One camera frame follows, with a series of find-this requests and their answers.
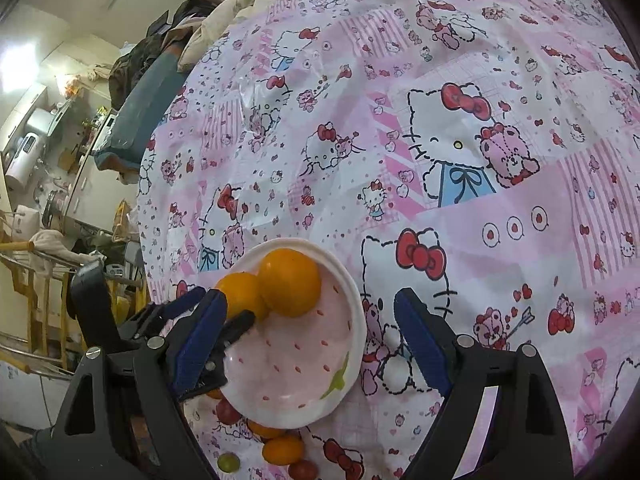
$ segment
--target white bowl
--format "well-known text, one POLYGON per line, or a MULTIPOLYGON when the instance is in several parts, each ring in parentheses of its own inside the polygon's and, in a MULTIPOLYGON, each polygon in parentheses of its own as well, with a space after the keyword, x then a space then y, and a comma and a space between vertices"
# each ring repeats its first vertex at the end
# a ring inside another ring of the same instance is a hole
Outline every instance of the white bowl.
POLYGON ((271 312, 229 347, 228 383, 222 393, 249 420, 295 429, 329 415, 353 386, 367 325, 351 275, 335 256, 308 240, 269 240, 245 253, 231 271, 255 274, 262 259, 279 248, 294 249, 318 263, 320 300, 295 318, 271 312))

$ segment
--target kitchen appliance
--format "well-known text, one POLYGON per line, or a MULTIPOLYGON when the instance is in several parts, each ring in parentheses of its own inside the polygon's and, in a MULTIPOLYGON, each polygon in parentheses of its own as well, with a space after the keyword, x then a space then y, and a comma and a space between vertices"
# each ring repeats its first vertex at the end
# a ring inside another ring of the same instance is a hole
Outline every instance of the kitchen appliance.
POLYGON ((92 155, 95 155, 97 152, 99 152, 111 137, 111 129, 113 128, 117 117, 117 111, 111 111, 109 113, 109 116, 104 121, 104 124, 100 129, 100 133, 98 133, 97 139, 95 139, 94 146, 91 149, 92 155))
POLYGON ((26 134, 6 170, 4 180, 7 187, 17 192, 25 191, 31 172, 44 150, 45 143, 45 138, 38 134, 33 132, 26 134))
POLYGON ((62 232, 64 225, 65 200, 68 192, 62 189, 53 189, 49 193, 47 203, 42 213, 42 225, 47 229, 55 229, 62 232))
POLYGON ((27 125, 24 129, 26 132, 33 132, 41 137, 47 137, 51 123, 53 123, 55 118, 56 116, 54 114, 42 108, 36 108, 29 116, 29 119, 27 119, 27 125))

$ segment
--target hello kitty print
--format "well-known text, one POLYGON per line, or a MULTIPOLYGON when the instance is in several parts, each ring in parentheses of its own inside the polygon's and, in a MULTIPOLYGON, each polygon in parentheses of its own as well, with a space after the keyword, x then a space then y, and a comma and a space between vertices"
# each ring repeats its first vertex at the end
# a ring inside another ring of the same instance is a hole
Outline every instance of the hello kitty print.
MULTIPOLYGON (((272 0, 207 49, 148 142, 152 299, 307 238, 347 267, 367 323, 360 380, 301 430, 322 478, 400 478, 442 405, 394 318, 405 286, 485 348, 538 348, 578 471, 640 375, 637 68, 597 0, 272 0)), ((212 463, 287 477, 193 402, 212 463)))

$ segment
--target bed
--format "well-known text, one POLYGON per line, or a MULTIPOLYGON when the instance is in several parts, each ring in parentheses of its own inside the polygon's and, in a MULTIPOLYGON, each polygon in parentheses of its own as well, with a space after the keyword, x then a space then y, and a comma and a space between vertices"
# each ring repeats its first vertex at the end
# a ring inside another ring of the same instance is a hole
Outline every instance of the bed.
MULTIPOLYGON (((300 429, 322 478, 400 478, 438 413, 390 307, 404 286, 484 346, 538 348, 583 469, 640 374, 640 78, 609 13, 599 0, 243 1, 228 27, 225 9, 203 25, 220 36, 143 157, 152 298, 213 286, 265 240, 308 238, 350 270, 368 327, 360 383, 300 429)), ((236 478, 286 478, 214 402, 185 406, 212 463, 231 451, 236 478)))

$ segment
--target blue cushion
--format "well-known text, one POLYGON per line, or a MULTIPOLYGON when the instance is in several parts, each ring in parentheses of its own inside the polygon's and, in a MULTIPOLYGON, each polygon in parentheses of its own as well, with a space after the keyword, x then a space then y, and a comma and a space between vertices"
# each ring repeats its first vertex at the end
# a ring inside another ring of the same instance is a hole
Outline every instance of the blue cushion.
POLYGON ((140 78, 118 113, 110 138, 96 153, 99 170, 116 156, 124 168, 140 168, 151 134, 162 120, 188 74, 178 72, 178 57, 165 50, 140 78))

